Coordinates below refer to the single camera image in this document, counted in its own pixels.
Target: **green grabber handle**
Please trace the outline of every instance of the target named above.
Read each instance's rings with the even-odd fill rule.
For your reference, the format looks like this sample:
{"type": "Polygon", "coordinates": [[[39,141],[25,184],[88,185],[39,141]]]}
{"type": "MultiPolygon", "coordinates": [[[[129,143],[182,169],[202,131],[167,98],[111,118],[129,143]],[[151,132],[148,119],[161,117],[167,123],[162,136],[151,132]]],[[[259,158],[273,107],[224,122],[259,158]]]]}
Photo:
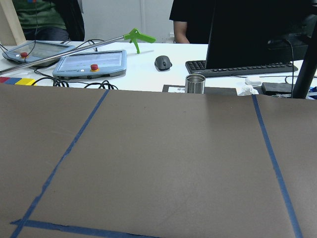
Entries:
{"type": "Polygon", "coordinates": [[[148,36],[145,34],[140,33],[137,28],[133,28],[130,33],[123,35],[125,40],[130,40],[130,43],[134,43],[135,47],[137,48],[137,54],[140,53],[139,46],[137,40],[153,43],[156,39],[152,36],[148,36]]]}

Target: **silver cylinder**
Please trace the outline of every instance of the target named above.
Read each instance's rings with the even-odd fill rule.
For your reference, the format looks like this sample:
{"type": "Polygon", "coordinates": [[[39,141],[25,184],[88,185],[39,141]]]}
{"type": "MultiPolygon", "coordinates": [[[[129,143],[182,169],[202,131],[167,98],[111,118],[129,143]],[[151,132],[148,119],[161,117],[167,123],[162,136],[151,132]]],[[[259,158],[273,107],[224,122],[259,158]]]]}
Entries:
{"type": "Polygon", "coordinates": [[[206,78],[201,74],[186,76],[185,93],[204,93],[206,78]]]}

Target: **computer keyboard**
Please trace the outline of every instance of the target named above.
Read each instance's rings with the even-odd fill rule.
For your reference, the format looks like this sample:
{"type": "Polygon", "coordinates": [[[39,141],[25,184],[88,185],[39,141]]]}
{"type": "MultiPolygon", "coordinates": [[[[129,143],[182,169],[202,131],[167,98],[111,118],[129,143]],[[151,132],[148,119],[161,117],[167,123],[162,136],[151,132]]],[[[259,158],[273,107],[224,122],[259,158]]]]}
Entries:
{"type": "Polygon", "coordinates": [[[198,73],[205,77],[223,77],[233,75],[248,75],[248,74],[264,74],[264,73],[283,73],[293,72],[293,64],[289,63],[272,63],[259,66],[246,66],[237,68],[213,68],[205,69],[205,60],[187,61],[185,63],[188,72],[198,73]]]}

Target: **red button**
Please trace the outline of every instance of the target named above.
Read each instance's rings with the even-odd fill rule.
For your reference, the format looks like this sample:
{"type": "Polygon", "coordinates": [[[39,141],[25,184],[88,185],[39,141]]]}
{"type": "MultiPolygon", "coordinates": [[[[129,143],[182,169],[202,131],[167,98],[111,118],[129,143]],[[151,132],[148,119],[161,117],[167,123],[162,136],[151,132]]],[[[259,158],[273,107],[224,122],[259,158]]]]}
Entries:
{"type": "Polygon", "coordinates": [[[22,52],[22,53],[20,54],[20,56],[21,56],[21,58],[27,58],[28,53],[26,53],[26,52],[22,52]]]}
{"type": "Polygon", "coordinates": [[[96,70],[98,70],[98,65],[97,64],[92,64],[90,66],[90,68],[91,68],[92,71],[96,71],[96,70]]]}

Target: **white wall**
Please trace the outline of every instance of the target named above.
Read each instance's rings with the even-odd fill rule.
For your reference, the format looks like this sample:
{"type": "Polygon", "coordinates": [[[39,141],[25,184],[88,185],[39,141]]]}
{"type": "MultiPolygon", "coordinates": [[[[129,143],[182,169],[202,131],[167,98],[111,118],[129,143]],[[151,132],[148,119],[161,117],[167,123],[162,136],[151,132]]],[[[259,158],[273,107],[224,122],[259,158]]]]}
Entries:
{"type": "Polygon", "coordinates": [[[82,0],[86,37],[109,40],[133,28],[166,42],[173,32],[169,20],[173,0],[82,0]]]}

